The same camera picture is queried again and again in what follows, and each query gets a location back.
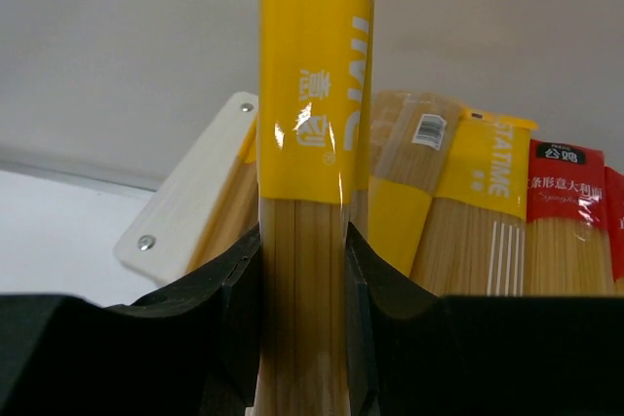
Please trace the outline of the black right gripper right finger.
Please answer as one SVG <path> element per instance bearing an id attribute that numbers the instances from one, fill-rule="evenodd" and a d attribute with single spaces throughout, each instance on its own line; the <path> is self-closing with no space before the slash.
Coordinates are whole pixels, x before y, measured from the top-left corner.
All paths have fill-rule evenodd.
<path id="1" fill-rule="evenodd" d="M 619 298 L 435 296 L 355 228 L 345 246 L 355 415 L 619 415 Z"/>

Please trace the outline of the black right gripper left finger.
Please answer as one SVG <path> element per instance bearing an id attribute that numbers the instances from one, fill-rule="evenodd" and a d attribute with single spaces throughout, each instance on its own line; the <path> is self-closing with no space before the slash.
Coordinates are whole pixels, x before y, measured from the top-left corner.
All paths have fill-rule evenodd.
<path id="1" fill-rule="evenodd" d="M 130 305 L 1 298 L 5 415 L 242 415 L 260 355 L 257 229 Z"/>

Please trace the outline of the yellow Pastatime spaghetti bag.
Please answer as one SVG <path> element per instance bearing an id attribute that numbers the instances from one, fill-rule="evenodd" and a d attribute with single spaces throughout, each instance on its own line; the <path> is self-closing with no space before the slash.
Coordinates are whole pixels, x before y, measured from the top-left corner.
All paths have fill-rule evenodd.
<path id="1" fill-rule="evenodd" d="M 259 0 L 258 415 L 349 413 L 344 250 L 374 0 Z"/>

